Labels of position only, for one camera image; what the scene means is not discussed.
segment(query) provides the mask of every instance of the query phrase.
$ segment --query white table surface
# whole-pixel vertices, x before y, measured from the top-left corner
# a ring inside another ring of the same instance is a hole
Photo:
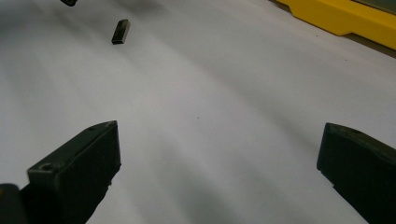
[[[267,0],[0,0],[0,183],[115,119],[89,223],[366,223],[318,150],[326,122],[396,147],[395,87],[394,57]]]

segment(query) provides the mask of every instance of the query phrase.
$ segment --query black part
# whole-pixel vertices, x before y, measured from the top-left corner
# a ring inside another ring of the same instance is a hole
[[[61,1],[70,7],[73,7],[77,2],[77,0],[61,0]]]
[[[360,131],[327,123],[317,167],[369,223],[396,223],[394,148]]]
[[[120,169],[116,121],[91,126],[28,171],[21,191],[32,223],[86,223]]]
[[[20,190],[13,184],[0,185],[0,223],[27,224]]]
[[[128,35],[130,23],[128,20],[119,21],[116,27],[116,31],[114,32],[113,38],[111,42],[114,45],[125,43],[126,36]]]

